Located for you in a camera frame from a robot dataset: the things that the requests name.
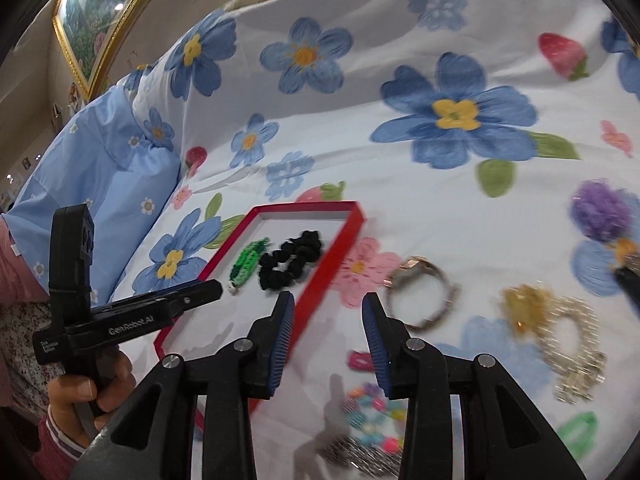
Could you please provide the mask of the pink sleeve forearm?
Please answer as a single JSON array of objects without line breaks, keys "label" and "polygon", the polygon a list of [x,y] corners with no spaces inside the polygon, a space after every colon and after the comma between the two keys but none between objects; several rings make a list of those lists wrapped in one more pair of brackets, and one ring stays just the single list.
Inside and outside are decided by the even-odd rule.
[{"label": "pink sleeve forearm", "polygon": [[32,334],[49,319],[48,294],[17,253],[1,225],[1,405],[39,419],[40,450],[34,465],[46,479],[70,476],[85,448],[66,437],[49,414],[49,382],[57,365],[38,364]]}]

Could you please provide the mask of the person's left hand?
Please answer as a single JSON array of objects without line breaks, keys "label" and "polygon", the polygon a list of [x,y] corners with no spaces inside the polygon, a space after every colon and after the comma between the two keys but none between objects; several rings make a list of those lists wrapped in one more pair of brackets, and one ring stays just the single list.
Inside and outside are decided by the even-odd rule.
[{"label": "person's left hand", "polygon": [[49,414],[53,422],[66,437],[83,448],[89,445],[92,437],[82,426],[76,405],[96,401],[103,414],[91,423],[99,431],[134,391],[136,378],[132,374],[132,365],[121,351],[114,362],[114,374],[114,379],[101,392],[90,378],[84,376],[62,375],[49,382]]}]

